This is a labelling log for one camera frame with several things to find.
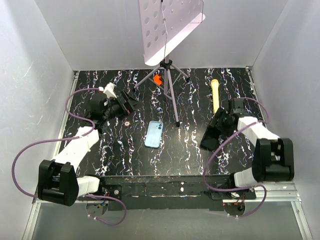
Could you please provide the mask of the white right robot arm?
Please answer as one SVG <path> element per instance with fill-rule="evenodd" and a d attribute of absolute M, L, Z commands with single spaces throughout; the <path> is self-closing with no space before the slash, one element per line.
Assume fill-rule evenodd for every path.
<path fill-rule="evenodd" d="M 220 189 L 232 199 L 259 183 L 292 181 L 295 176 L 292 140 L 269 131 L 246 110 L 244 100 L 243 97 L 233 98 L 228 101 L 228 109 L 218 108 L 200 142 L 202 149 L 214 154 L 239 134 L 254 145 L 251 167 L 232 173 L 226 188 Z"/>

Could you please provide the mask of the black smartphone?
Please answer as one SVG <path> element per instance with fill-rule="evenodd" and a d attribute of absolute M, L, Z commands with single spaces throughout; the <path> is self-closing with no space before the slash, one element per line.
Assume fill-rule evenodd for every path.
<path fill-rule="evenodd" d="M 221 134 L 222 132 L 218 128 L 208 126 L 200 142 L 200 148 L 215 151 L 220 146 L 219 137 Z"/>

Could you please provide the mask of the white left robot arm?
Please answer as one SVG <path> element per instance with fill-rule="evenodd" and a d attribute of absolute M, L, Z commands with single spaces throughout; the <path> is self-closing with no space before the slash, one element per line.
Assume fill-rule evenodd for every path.
<path fill-rule="evenodd" d="M 67 146 L 52 160 L 43 160 L 38 169 L 38 198 L 44 201 L 72 206 L 76 199 L 90 194 L 95 200 L 106 196 L 106 187 L 95 175 L 78 177 L 76 170 L 83 158 L 96 144 L 106 123 L 124 118 L 142 104 L 124 90 L 99 89 L 87 103 L 80 128 Z"/>

